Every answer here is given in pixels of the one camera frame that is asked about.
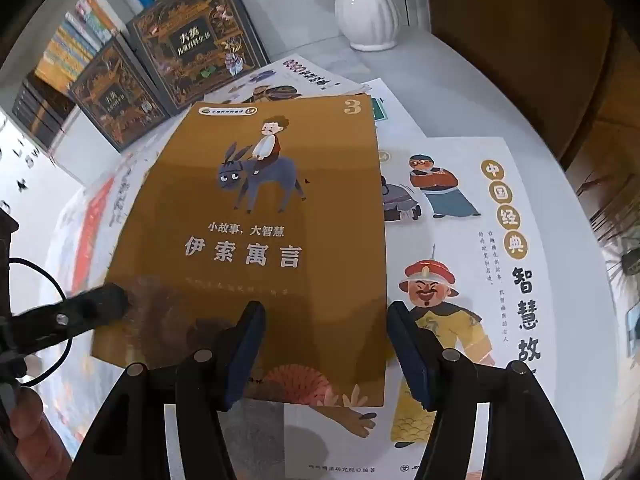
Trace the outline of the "person's left hand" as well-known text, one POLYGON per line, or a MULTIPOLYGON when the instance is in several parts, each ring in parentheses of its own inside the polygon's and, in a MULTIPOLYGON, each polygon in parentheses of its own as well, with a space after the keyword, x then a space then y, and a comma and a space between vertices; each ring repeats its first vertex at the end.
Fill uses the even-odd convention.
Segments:
POLYGON ((17 438, 15 456, 32 480, 65 480, 72 460, 58 433, 51 427, 38 393, 18 390, 10 426, 17 438))

